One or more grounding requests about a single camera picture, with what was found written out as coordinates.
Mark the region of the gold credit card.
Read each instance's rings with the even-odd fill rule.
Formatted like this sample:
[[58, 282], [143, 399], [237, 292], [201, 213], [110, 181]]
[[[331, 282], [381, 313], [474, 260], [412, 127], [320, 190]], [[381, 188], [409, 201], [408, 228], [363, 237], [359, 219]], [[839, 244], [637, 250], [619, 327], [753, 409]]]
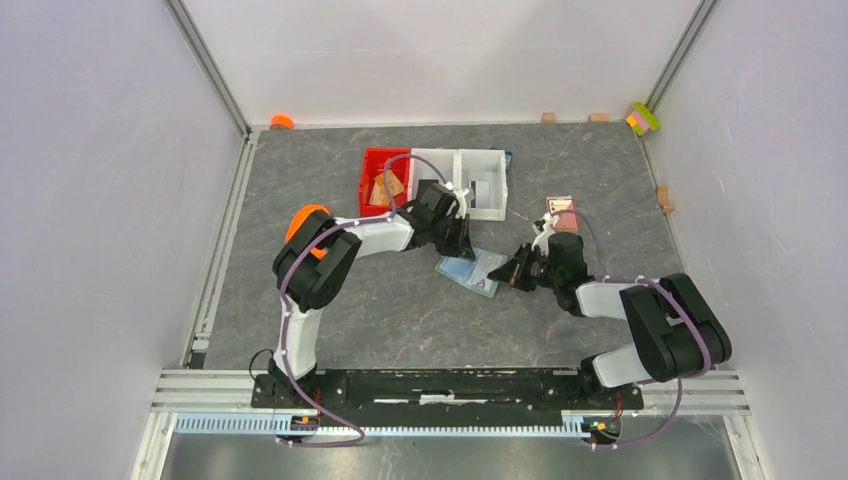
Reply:
[[374, 184], [383, 185], [386, 191], [390, 192], [390, 197], [396, 197], [404, 192], [403, 183], [391, 170], [376, 175]]

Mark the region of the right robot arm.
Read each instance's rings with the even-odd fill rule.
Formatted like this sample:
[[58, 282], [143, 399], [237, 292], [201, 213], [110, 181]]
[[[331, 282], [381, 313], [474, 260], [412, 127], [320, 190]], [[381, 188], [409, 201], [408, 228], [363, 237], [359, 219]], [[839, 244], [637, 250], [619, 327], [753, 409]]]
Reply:
[[627, 324], [629, 344], [582, 360], [577, 392], [585, 405], [602, 408], [618, 387], [703, 375], [730, 358], [726, 331], [687, 274], [598, 278], [588, 271], [580, 236], [555, 233], [547, 243], [547, 248], [522, 244], [487, 277], [524, 292], [549, 289], [573, 316]]

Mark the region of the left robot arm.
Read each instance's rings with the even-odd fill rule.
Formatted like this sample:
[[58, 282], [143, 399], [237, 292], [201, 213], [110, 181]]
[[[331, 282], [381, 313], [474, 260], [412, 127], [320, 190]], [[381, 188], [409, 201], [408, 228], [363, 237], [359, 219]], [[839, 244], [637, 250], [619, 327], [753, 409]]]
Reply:
[[337, 217], [321, 205], [294, 216], [272, 271], [282, 304], [278, 345], [269, 362], [275, 392], [290, 407], [314, 394], [316, 342], [324, 309], [342, 289], [353, 263], [370, 255], [433, 245], [444, 257], [473, 260], [469, 188], [431, 181], [402, 206], [360, 218]]

